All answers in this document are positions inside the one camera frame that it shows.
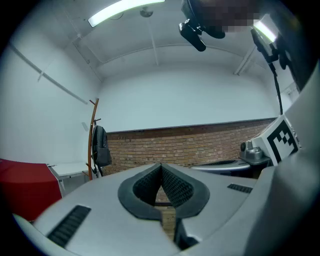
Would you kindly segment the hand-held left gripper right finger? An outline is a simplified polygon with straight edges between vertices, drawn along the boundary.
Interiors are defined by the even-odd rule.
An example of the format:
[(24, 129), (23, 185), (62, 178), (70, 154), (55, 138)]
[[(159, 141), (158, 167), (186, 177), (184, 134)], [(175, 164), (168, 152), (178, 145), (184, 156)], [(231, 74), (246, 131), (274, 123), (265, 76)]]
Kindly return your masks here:
[(244, 250), (252, 222), (237, 218), (256, 180), (162, 164), (162, 187), (176, 212), (175, 240), (161, 250)]

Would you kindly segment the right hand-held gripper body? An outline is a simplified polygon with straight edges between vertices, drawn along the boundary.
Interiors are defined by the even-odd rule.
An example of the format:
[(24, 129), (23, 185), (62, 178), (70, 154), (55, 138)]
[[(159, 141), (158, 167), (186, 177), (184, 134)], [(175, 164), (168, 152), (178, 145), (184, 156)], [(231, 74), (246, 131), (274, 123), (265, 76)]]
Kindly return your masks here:
[(239, 157), (250, 165), (252, 177), (257, 179), (262, 170), (277, 166), (300, 150), (293, 129), (284, 115), (280, 115), (258, 135), (240, 145)]

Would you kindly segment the dark grey backpack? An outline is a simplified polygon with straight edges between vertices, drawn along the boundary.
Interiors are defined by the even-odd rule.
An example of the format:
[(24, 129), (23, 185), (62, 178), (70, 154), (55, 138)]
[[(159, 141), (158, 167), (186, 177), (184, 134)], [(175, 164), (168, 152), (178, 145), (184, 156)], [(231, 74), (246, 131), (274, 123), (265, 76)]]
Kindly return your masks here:
[(97, 174), (97, 170), (100, 176), (103, 176), (102, 168), (112, 164), (111, 153), (108, 145), (108, 136), (105, 129), (102, 126), (95, 126), (92, 132), (91, 138), (91, 158), (93, 160), (94, 170)]

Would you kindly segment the white wall conduit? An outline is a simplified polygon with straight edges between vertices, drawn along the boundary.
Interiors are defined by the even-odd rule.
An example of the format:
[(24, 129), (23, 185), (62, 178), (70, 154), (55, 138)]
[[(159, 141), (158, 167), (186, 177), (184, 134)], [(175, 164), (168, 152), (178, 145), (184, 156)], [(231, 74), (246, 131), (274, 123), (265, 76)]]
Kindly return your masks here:
[(54, 84), (56, 87), (67, 93), (68, 95), (72, 96), (73, 98), (77, 99), (78, 101), (82, 102), (83, 104), (87, 105), (88, 102), (67, 89), (65, 86), (57, 82), (55, 79), (53, 79), (51, 76), (49, 76), (47, 73), (42, 71), (37, 65), (35, 65), (32, 61), (30, 61), (24, 54), (22, 54), (12, 43), (9, 43), (8, 46), (12, 49), (12, 51), (21, 59), (23, 60), (27, 65), (29, 65), (34, 71), (36, 71), (40, 77), (44, 77), (49, 82)]

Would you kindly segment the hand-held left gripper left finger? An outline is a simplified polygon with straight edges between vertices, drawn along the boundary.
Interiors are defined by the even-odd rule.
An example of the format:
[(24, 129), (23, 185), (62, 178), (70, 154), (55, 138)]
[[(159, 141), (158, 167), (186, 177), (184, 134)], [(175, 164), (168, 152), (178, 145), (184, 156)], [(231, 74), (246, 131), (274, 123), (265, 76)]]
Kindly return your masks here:
[(180, 249), (159, 220), (139, 219), (120, 203), (121, 183), (156, 163), (87, 182), (47, 208), (34, 222), (44, 236), (76, 206), (90, 209), (65, 249), (79, 256), (174, 256)]

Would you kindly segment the long ceiling light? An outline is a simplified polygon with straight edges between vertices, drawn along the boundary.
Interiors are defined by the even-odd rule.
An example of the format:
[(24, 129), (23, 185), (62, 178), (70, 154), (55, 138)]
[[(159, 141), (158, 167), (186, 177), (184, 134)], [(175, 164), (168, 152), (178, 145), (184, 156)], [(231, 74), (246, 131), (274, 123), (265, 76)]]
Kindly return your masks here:
[(269, 14), (265, 14), (260, 20), (257, 20), (253, 24), (253, 27), (270, 43), (275, 42), (279, 30), (277, 29)]
[(120, 0), (98, 11), (88, 19), (88, 22), (94, 28), (103, 21), (127, 10), (164, 2), (165, 0)]

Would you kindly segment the wooden coat stand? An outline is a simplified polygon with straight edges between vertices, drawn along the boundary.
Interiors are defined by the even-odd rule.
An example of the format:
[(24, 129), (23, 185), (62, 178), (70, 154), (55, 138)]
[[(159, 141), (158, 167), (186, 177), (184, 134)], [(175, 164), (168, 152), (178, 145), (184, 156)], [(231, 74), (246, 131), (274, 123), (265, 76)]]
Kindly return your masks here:
[(93, 169), (92, 169), (92, 137), (93, 137), (93, 129), (97, 125), (97, 122), (101, 119), (96, 119), (96, 112), (99, 104), (99, 99), (97, 98), (95, 101), (89, 100), (93, 104), (93, 111), (90, 120), (90, 127), (89, 127), (89, 136), (88, 136), (88, 146), (87, 146), (87, 167), (88, 167), (88, 177), (89, 180), (93, 180)]

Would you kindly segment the black chest mount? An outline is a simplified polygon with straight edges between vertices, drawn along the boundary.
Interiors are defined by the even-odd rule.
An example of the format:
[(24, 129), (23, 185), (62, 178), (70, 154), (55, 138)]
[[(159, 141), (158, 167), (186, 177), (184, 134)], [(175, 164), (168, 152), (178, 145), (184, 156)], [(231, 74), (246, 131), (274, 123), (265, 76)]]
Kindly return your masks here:
[(270, 64), (277, 61), (279, 59), (279, 53), (274, 44), (272, 42), (266, 43), (255, 28), (252, 28), (250, 32), (257, 50), (262, 54), (266, 62)]

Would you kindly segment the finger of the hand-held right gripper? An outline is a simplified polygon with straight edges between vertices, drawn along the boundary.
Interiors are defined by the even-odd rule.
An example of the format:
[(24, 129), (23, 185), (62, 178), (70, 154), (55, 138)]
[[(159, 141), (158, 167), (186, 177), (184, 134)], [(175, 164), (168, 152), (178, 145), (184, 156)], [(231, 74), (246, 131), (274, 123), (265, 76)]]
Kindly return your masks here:
[(230, 159), (193, 165), (191, 169), (217, 175), (245, 176), (250, 172), (251, 166), (241, 159)]

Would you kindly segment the round smoke detector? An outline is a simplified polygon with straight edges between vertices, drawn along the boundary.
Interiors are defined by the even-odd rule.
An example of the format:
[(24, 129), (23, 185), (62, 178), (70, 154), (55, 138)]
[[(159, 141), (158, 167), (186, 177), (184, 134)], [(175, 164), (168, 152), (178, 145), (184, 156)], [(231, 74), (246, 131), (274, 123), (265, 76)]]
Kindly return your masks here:
[(153, 15), (154, 11), (150, 10), (148, 6), (144, 6), (139, 13), (143, 18), (149, 18)]

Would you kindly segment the white table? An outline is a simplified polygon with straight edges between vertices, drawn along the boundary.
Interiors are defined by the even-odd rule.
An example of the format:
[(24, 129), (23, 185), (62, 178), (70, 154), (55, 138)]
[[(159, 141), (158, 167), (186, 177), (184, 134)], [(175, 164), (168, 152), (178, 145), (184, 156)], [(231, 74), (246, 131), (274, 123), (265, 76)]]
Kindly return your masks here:
[(47, 167), (58, 182), (62, 198), (89, 181), (84, 162), (47, 164)]

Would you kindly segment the person's dark top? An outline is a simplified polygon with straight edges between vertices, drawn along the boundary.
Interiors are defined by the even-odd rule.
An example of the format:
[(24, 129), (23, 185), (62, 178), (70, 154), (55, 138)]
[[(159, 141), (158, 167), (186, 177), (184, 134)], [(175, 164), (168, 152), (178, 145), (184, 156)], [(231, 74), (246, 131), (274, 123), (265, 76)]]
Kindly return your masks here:
[(281, 68), (289, 68), (297, 90), (301, 92), (315, 69), (318, 54), (299, 28), (280, 30), (275, 44)]

